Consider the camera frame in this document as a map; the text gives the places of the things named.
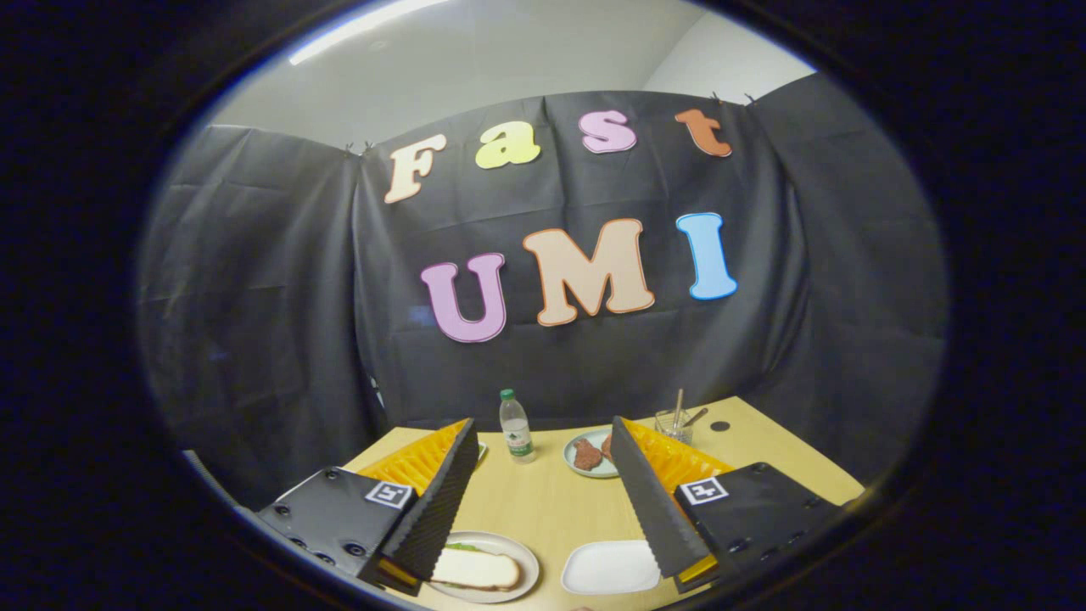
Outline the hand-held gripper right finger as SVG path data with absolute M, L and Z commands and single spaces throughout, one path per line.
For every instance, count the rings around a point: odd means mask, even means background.
M 771 571 L 845 514 L 772 464 L 730 468 L 627 418 L 613 419 L 610 453 L 656 565 L 682 594 Z

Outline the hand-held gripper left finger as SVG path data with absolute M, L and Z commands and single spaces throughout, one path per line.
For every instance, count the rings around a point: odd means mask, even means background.
M 368 467 L 325 467 L 260 510 L 280 536 L 352 580 L 418 594 L 479 459 L 472 418 Z

